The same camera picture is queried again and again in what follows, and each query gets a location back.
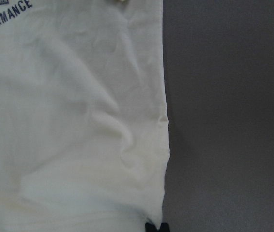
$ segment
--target white t-shirt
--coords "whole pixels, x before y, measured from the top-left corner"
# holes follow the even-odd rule
[[[169,158],[162,0],[0,0],[0,232],[143,232]]]

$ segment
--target dark gray table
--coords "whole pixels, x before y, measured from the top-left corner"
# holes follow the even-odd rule
[[[274,232],[274,1],[165,0],[172,232]]]

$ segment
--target gray surface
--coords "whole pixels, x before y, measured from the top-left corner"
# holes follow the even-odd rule
[[[274,232],[274,1],[164,1],[172,232]]]

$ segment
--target white fabric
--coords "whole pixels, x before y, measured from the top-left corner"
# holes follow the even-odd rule
[[[169,158],[162,0],[0,0],[0,232],[143,232]]]

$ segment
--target gray background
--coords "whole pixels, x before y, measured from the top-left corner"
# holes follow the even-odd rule
[[[274,1],[165,0],[172,232],[274,232]]]

